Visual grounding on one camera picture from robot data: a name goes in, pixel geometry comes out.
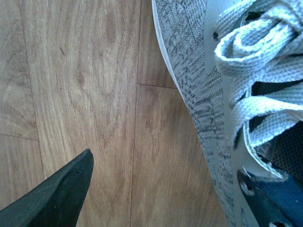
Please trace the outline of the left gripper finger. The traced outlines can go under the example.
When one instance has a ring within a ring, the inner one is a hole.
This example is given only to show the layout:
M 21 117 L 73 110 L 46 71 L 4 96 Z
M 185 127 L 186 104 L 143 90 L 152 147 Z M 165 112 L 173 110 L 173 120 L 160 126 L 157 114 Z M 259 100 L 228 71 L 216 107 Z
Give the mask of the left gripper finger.
M 0 211 L 2 227 L 74 227 L 94 167 L 86 149 L 29 193 Z

